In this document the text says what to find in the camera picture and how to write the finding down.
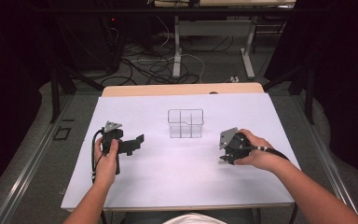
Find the finger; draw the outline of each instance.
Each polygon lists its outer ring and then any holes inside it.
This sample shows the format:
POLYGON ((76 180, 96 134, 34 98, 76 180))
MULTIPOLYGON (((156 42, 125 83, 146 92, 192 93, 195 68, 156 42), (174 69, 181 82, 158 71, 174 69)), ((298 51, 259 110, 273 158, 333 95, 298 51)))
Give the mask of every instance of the finger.
POLYGON ((112 143, 110 144, 109 157, 113 158, 112 160, 115 160, 117 152, 118 152, 118 141, 116 139, 113 139, 112 143))
POLYGON ((103 154, 101 152, 101 143, 103 142, 103 138, 100 137, 94 144, 94 157, 100 158, 100 156, 103 154))
POLYGON ((251 131, 249 131, 249 130, 247 130, 247 129, 240 129, 238 132, 245 134, 246 138, 247 138, 250 142, 252 142, 252 141, 254 141, 254 140, 256 140, 256 139, 258 138, 258 137, 255 136, 253 133, 251 133, 251 131))
POLYGON ((234 161, 234 165, 249 165, 249 160, 250 158, 249 157, 245 157, 245 158, 242 158, 242 159, 237 159, 234 161))

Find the white shirt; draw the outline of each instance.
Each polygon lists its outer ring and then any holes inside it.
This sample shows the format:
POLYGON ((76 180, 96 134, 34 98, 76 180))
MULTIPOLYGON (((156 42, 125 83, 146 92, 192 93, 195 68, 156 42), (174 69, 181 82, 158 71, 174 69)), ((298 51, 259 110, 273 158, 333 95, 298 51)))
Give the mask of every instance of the white shirt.
POLYGON ((226 222, 220 221, 213 217, 207 217, 198 213, 189 213, 179 217, 172 218, 163 224, 187 224, 187 223, 197 223, 197 224, 227 224, 226 222))

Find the desk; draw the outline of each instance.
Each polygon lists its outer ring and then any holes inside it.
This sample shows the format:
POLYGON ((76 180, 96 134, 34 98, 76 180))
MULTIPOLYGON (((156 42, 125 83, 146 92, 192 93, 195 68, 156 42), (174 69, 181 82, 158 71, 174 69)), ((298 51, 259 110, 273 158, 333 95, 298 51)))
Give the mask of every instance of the desk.
POLYGON ((298 167, 276 111, 256 83, 109 87, 103 92, 62 201, 73 210, 91 186, 92 136, 107 120, 122 123, 124 141, 145 141, 132 156, 120 155, 120 175, 104 209, 163 211, 264 207, 294 203, 281 181, 253 166, 222 164, 220 132, 246 127, 266 137, 298 167), (170 138, 169 109, 202 108, 201 138, 170 138))
MULTIPOLYGON (((156 7, 186 7, 187 3, 155 1, 156 7)), ((296 0, 200 0, 200 7, 262 7, 294 5, 296 0)), ((255 72, 249 58, 249 51, 255 35, 256 17, 251 21, 179 21, 175 17, 175 58, 173 76, 180 76, 182 49, 181 35, 238 35, 246 36, 245 48, 241 49, 241 57, 248 78, 255 78, 255 72)))

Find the white tabletop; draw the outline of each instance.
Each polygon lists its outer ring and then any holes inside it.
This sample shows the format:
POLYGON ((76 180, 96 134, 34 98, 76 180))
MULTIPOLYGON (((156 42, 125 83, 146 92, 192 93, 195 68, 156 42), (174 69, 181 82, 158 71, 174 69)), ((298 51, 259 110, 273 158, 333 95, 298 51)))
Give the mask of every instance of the white tabletop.
POLYGON ((104 208, 151 211, 260 207, 294 202, 281 181, 253 166, 222 164, 219 134, 247 128, 298 167, 266 93, 101 97, 91 119, 62 208, 74 209, 91 186, 91 139, 108 121, 121 123, 123 141, 145 135, 132 156, 120 154, 120 175, 104 208), (201 138, 170 138, 168 110, 202 109, 201 138))

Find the transparent container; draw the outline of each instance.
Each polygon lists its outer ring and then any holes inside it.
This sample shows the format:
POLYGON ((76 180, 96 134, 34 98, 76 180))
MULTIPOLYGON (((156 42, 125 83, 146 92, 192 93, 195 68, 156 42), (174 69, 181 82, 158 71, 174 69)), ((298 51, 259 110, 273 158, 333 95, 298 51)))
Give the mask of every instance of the transparent container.
POLYGON ((171 138, 201 138, 202 109, 171 109, 168 111, 171 138))

